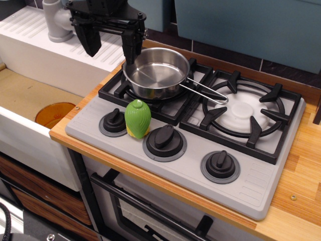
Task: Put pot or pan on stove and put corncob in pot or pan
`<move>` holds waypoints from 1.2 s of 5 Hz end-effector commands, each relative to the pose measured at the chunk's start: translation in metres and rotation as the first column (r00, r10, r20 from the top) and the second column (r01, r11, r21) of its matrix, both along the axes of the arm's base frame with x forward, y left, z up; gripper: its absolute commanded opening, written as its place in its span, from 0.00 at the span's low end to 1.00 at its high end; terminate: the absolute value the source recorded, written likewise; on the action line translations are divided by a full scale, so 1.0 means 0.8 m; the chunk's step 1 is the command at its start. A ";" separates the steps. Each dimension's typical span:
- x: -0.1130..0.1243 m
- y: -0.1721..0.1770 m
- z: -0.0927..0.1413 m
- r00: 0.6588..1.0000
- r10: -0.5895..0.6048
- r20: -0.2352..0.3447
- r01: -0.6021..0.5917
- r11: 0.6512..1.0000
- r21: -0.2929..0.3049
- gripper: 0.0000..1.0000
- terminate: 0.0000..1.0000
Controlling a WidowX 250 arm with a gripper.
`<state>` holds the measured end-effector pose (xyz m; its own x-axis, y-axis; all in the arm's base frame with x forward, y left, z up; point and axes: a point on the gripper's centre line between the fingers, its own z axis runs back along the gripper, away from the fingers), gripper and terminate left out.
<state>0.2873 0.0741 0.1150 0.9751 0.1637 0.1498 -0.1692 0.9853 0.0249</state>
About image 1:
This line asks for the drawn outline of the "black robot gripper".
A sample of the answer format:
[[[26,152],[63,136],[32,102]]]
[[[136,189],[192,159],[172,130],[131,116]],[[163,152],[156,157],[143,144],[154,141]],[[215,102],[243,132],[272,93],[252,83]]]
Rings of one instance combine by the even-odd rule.
[[[142,41],[147,38],[146,14],[128,1],[68,1],[71,24],[84,50],[94,57],[101,48],[99,32],[121,35],[127,65],[141,54]]]

